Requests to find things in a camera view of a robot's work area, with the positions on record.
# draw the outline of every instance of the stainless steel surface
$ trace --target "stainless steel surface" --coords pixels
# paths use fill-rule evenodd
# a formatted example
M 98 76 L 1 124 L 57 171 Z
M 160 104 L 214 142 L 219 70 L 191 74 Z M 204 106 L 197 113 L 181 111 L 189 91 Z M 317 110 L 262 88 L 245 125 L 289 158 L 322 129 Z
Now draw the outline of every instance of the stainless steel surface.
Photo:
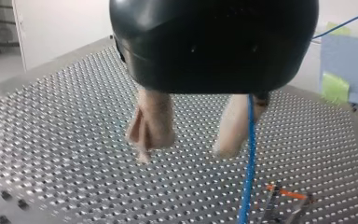
M 114 47 L 0 99 L 0 216 L 11 223 L 235 223 L 246 165 L 211 153 L 225 95 L 175 95 L 176 145 L 137 164 L 124 130 L 135 86 Z M 257 126 L 251 223 L 281 180 L 318 200 L 306 223 L 358 223 L 351 113 L 275 91 Z M 19 199 L 29 204 L 23 210 Z M 276 211 L 297 200 L 280 197 Z

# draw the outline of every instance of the blue cable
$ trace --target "blue cable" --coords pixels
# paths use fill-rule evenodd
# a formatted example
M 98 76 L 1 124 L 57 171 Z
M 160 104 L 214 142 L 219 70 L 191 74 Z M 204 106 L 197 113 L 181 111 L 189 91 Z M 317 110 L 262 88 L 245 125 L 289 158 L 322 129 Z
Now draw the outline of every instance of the blue cable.
M 248 120 L 249 120 L 249 161 L 246 168 L 246 178 L 243 181 L 243 192 L 241 200 L 241 209 L 238 218 L 238 224 L 245 224 L 248 220 L 248 213 L 251 204 L 252 185 L 255 176 L 255 118 L 254 101 L 252 94 L 249 94 L 248 100 Z
M 342 23 L 342 24 L 340 24 L 340 25 L 338 25 L 338 26 L 336 26 L 336 27 L 334 27 L 334 28 L 332 28 L 332 29 L 330 29 L 330 30 L 328 30 L 328 31 L 326 31 L 326 32 L 324 32 L 324 33 L 322 33 L 322 34 L 320 34 L 320 35 L 316 35 L 316 36 L 313 37 L 312 39 L 317 39 L 317 38 L 322 37 L 322 36 L 324 36 L 324 35 L 328 35 L 328 34 L 330 34 L 331 32 L 335 31 L 336 29 L 339 29 L 339 28 L 343 27 L 344 25 L 346 25 L 346 24 L 348 24 L 348 23 L 351 23 L 351 22 L 353 22 L 353 21 L 356 21 L 356 20 L 358 20 L 358 16 L 355 17 L 355 18 L 353 18 L 353 19 L 351 19 L 351 20 L 345 21 L 344 23 Z

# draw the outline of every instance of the metal plate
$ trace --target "metal plate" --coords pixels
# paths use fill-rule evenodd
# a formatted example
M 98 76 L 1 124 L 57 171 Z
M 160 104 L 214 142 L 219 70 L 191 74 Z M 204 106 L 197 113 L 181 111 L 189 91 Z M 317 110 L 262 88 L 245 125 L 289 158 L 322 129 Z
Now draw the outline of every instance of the metal plate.
M 176 144 L 141 165 L 123 138 L 134 94 L 112 47 L 2 98 L 0 190 L 30 208 L 0 197 L 0 215 L 13 224 L 235 223 L 246 146 L 237 159 L 210 154 L 227 96 L 175 95 Z M 275 91 L 256 132 L 251 223 L 272 181 L 314 193 L 305 223 L 358 223 L 349 112 Z M 298 203 L 279 202 L 284 216 Z

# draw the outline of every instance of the blue panel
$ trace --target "blue panel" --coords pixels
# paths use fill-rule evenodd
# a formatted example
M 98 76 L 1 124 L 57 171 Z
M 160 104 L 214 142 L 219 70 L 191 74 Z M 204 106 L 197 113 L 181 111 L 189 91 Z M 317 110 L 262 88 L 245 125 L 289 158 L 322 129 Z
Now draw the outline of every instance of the blue panel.
M 350 83 L 350 102 L 358 104 L 358 38 L 327 35 L 322 40 L 322 73 L 330 72 Z

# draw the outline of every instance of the white wall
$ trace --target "white wall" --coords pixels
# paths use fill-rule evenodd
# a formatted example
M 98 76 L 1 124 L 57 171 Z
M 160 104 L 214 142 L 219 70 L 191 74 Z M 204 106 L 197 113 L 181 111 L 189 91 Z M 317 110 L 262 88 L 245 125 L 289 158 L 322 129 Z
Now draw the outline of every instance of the white wall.
M 320 0 L 318 30 L 331 21 L 342 23 L 358 16 L 358 0 Z M 358 20 L 347 25 L 352 35 L 358 36 Z
M 320 0 L 319 7 L 317 31 L 320 33 L 326 30 L 326 25 L 330 21 L 335 24 L 341 24 L 358 16 L 358 0 Z M 351 29 L 351 36 L 358 37 L 358 20 L 348 24 L 346 27 Z M 321 65 L 320 54 L 321 45 L 311 43 L 298 74 L 289 84 L 307 91 L 318 92 Z
M 13 0 L 26 70 L 111 35 L 109 0 Z

